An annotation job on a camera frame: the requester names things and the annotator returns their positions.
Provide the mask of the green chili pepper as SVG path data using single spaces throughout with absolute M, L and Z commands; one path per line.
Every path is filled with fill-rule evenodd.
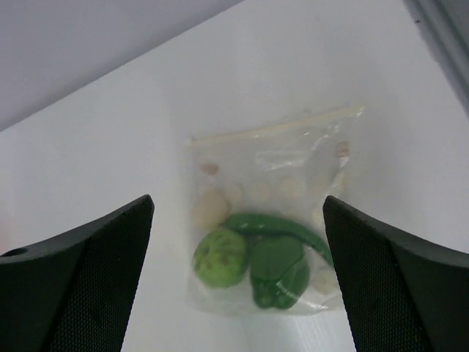
M 246 235 L 288 235 L 314 249 L 330 267 L 334 267 L 329 245 L 320 234 L 291 219 L 265 213 L 233 213 L 223 222 L 223 227 Z

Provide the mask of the green bell pepper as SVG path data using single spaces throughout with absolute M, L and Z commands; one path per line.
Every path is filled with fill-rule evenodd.
M 310 268 L 303 244 L 288 236 L 259 239 L 251 250 L 250 280 L 261 309 L 287 310 L 309 286 Z

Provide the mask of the green round lime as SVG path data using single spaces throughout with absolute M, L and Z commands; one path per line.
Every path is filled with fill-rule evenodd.
M 212 289 L 226 289 L 239 284 L 247 268 L 247 240 L 225 228 L 205 235 L 193 253 L 193 272 L 202 284 Z

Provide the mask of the clear zip top bag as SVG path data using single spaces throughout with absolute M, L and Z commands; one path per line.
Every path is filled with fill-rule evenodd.
M 217 188 L 228 203 L 227 217 L 233 213 L 284 217 L 316 230 L 328 244 L 322 206 L 328 196 L 340 197 L 347 191 L 350 144 L 362 113 L 360 106 L 319 115 L 303 111 L 275 125 L 193 140 L 191 213 L 202 192 Z M 193 253 L 205 235 L 225 228 L 223 222 L 211 230 L 201 230 L 191 219 L 187 299 L 193 306 L 219 315 L 258 312 L 313 315 L 340 307 L 341 293 L 334 267 L 305 244 L 309 286 L 296 305 L 280 310 L 261 309 L 254 303 L 250 280 L 252 247 L 261 238 L 288 235 L 237 232 L 248 242 L 248 268 L 242 281 L 226 289 L 202 284 L 192 269 Z

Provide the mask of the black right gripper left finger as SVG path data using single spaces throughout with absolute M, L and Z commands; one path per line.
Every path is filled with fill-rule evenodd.
M 114 212 L 1 256 L 3 351 L 120 351 L 154 204 Z

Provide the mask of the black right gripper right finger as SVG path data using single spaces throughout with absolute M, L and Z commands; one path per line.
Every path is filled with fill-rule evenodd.
M 322 209 L 357 351 L 468 350 L 468 254 L 332 196 Z

